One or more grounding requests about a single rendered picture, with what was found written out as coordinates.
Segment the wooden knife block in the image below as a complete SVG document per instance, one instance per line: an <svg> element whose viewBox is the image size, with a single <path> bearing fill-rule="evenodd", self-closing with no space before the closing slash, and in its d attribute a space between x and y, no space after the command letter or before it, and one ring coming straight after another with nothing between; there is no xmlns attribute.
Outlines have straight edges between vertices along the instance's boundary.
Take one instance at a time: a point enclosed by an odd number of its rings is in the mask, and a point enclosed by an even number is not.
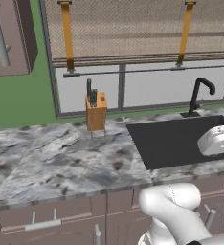
<svg viewBox="0 0 224 245"><path fill-rule="evenodd" d="M105 130L107 103L103 92L97 93L97 106L92 107L88 99L85 99L87 130L93 133Z"/></svg>

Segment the brown drawer front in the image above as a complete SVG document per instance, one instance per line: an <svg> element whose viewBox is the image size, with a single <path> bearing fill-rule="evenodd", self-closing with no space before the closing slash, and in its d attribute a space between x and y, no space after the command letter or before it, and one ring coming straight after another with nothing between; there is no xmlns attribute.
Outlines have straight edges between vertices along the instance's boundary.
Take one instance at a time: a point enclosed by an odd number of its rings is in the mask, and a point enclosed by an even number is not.
<svg viewBox="0 0 224 245"><path fill-rule="evenodd" d="M35 222L52 220L54 210L56 210L56 218L62 220L102 216L105 215L106 210L105 195L99 194L0 211L0 232L11 228L23 228L31 224L33 212L35 212Z"/></svg>

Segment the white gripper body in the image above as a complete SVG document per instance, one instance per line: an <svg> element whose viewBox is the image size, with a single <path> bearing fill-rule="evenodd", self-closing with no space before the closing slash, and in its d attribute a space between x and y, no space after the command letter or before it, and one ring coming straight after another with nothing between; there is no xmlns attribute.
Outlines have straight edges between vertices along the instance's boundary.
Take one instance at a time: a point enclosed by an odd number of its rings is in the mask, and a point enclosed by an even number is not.
<svg viewBox="0 0 224 245"><path fill-rule="evenodd" d="M205 156L224 153L224 125L208 130L197 142L200 152Z"/></svg>

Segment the black tap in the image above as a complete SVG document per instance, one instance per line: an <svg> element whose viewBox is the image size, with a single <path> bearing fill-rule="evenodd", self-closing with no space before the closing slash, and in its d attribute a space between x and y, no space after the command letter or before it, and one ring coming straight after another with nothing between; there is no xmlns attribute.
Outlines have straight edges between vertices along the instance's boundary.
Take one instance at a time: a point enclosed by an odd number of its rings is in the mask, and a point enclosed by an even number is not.
<svg viewBox="0 0 224 245"><path fill-rule="evenodd" d="M185 113L181 113L181 116L183 118L194 118L200 116L200 114L196 112L196 110L200 107L200 105L197 103L197 96L198 96L200 84L206 85L209 88L209 92L211 95L215 94L215 86L213 83L211 83L205 78L198 78L194 84L189 111Z"/></svg>

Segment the grey blind rod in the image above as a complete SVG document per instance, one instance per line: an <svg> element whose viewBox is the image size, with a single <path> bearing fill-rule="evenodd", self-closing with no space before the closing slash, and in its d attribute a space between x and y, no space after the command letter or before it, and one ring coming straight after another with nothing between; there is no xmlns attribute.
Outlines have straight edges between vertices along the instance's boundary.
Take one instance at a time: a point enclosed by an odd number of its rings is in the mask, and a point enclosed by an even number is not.
<svg viewBox="0 0 224 245"><path fill-rule="evenodd" d="M125 71L116 71L116 72L96 72L96 73L77 73L77 72L75 72L75 73L65 73L65 74L63 74L63 77L69 78L69 77L95 76L95 75L165 72L165 71L185 71L185 70L215 69L215 68L224 68L224 65L202 66L202 67L200 67L200 66L198 66L198 67L171 67L171 68L162 68L162 69L125 70Z"/></svg>

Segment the brown wall cabinet door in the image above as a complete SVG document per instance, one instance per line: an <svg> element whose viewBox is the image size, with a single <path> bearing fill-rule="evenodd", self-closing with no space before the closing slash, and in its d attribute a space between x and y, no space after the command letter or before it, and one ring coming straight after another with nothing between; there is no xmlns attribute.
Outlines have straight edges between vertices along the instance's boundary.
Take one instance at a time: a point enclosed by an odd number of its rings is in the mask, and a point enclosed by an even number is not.
<svg viewBox="0 0 224 245"><path fill-rule="evenodd" d="M0 0L0 25L10 66L2 67L0 76L27 75L37 57L37 43L30 0Z"/></svg>

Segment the grey framed window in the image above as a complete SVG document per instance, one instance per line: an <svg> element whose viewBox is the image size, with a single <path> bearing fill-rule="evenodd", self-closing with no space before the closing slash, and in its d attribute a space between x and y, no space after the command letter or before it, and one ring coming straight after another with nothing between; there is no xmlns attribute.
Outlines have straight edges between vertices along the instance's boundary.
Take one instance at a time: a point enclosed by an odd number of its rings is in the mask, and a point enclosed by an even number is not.
<svg viewBox="0 0 224 245"><path fill-rule="evenodd" d="M88 78L92 80L93 89L105 94L110 113L187 106L190 103L195 81L199 77L214 84L215 94L209 95L208 89L202 87L198 98L206 104L224 102L224 68L64 78L63 74L75 72L96 73L216 66L224 65L224 59L77 67L74 60L69 57L65 67L57 68L51 62L51 45L44 0L39 0L39 7L57 118L79 117L84 114Z"/></svg>

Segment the beige woven window blind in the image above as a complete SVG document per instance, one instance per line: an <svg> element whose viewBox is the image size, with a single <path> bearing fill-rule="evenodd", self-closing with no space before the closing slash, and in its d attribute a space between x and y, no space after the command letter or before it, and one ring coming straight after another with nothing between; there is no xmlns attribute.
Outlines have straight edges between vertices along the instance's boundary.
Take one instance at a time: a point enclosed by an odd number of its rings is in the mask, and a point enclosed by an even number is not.
<svg viewBox="0 0 224 245"><path fill-rule="evenodd" d="M69 57L77 67L224 59L224 0L44 0L44 10L57 68Z"/></svg>

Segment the black sink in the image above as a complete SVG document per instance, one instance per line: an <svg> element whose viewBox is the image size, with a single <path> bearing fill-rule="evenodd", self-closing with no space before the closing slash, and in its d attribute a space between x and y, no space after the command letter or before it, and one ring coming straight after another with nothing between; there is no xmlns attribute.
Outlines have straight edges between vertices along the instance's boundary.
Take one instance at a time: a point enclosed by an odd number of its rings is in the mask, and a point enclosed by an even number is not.
<svg viewBox="0 0 224 245"><path fill-rule="evenodd" d="M178 167L224 159L224 153L204 156L197 141L209 129L224 125L224 116L128 124L147 170Z"/></svg>

